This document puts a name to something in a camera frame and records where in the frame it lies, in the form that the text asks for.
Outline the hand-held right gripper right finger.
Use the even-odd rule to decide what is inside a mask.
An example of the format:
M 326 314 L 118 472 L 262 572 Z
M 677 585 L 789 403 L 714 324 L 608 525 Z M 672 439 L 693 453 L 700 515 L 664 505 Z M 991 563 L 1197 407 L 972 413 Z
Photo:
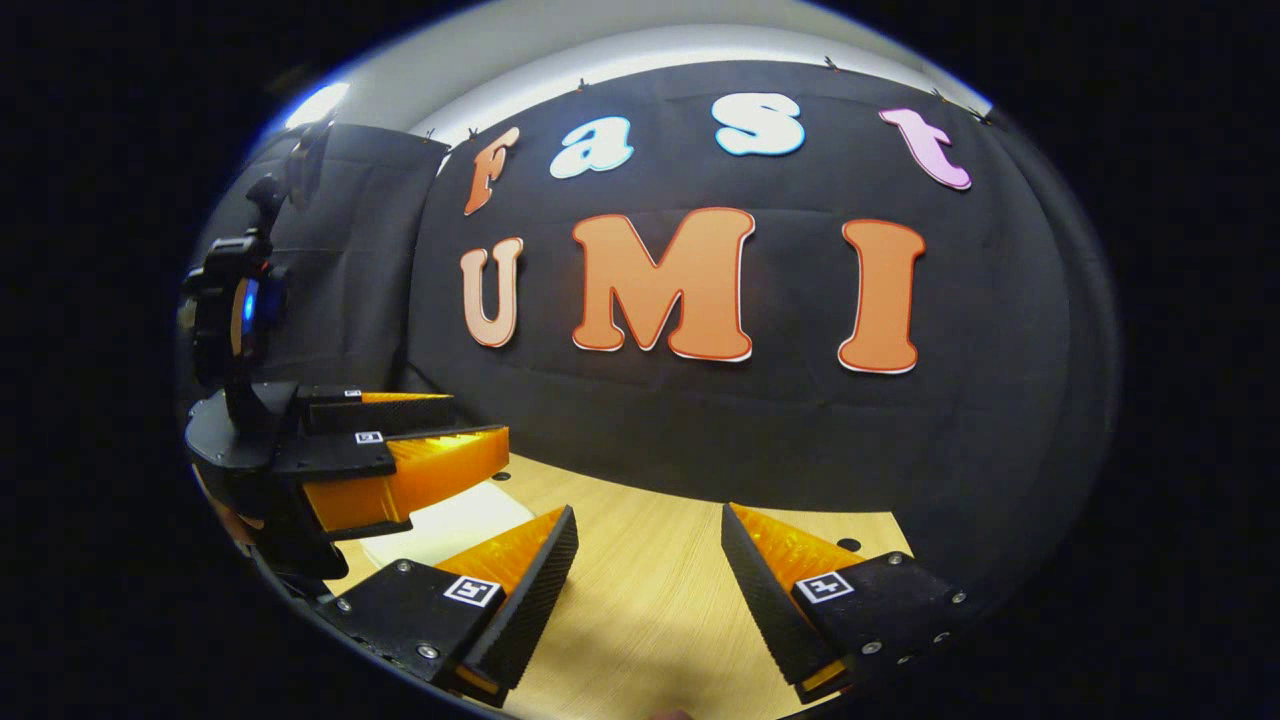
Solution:
M 722 507 L 722 550 L 804 703 L 864 691 L 972 624 L 966 589 L 902 551 L 865 559 L 737 503 Z

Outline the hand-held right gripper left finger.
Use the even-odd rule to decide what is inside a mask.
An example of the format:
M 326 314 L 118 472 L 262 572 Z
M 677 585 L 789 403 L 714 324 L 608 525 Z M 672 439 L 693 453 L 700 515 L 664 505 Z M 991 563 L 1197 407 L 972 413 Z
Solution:
M 579 548 L 564 505 L 436 565 L 399 559 L 317 606 L 337 632 L 442 691 L 502 706 Z

